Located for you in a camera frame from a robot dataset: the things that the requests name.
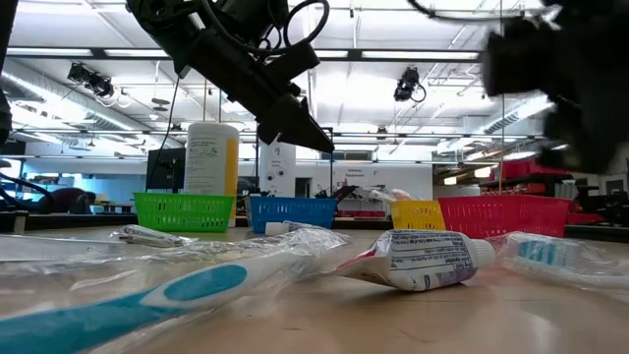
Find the blue toothbrush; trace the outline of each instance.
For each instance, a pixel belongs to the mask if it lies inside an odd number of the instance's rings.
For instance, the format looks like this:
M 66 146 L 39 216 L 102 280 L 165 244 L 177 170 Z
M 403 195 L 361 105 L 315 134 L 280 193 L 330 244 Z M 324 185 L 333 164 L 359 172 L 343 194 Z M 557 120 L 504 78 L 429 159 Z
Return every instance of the blue toothbrush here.
M 216 308 L 236 299 L 301 258 L 277 254 L 189 273 L 114 300 L 0 321 L 0 353 L 73 353 L 136 329 Z

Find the wooden table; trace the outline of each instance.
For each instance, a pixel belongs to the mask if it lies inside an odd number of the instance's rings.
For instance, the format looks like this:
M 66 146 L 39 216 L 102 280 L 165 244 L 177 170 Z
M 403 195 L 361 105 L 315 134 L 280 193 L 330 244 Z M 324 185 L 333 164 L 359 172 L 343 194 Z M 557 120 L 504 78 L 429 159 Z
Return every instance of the wooden table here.
M 99 238 L 109 231 L 52 233 Z M 381 234 L 347 233 L 365 246 Z M 218 237 L 250 236 L 232 229 Z M 629 257 L 626 245 L 600 245 Z M 241 298 L 133 353 L 610 354 L 629 351 L 628 335 L 629 305 L 493 269 L 426 293 L 347 278 L 296 283 Z

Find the yellow basket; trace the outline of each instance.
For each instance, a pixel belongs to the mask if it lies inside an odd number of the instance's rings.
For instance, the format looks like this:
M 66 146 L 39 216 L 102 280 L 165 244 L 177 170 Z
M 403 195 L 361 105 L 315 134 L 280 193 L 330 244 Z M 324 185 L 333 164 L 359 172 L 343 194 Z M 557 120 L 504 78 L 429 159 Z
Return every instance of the yellow basket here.
M 436 201 L 393 202 L 391 218 L 396 229 L 445 230 L 441 206 Z

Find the toothpaste tube cap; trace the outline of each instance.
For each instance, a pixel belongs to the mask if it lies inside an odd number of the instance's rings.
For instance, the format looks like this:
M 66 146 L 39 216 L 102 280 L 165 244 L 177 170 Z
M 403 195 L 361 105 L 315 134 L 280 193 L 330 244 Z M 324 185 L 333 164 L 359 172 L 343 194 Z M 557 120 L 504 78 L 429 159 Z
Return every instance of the toothpaste tube cap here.
M 267 222 L 264 235 L 277 236 L 288 232 L 289 225 L 282 222 Z
M 476 248 L 476 254 L 479 261 L 479 268 L 488 267 L 493 265 L 495 261 L 495 249 L 491 243 L 485 240 L 472 240 L 474 247 Z

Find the computer monitor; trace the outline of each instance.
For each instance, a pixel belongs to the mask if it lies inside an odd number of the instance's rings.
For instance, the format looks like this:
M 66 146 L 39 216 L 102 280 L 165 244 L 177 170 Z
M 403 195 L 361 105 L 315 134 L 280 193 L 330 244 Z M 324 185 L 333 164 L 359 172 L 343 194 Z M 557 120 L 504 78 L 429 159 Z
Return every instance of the computer monitor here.
M 146 165 L 146 187 L 148 189 L 170 189 L 173 193 L 184 188 L 184 174 L 186 170 L 186 149 L 167 148 L 159 154 L 159 150 L 148 152 Z

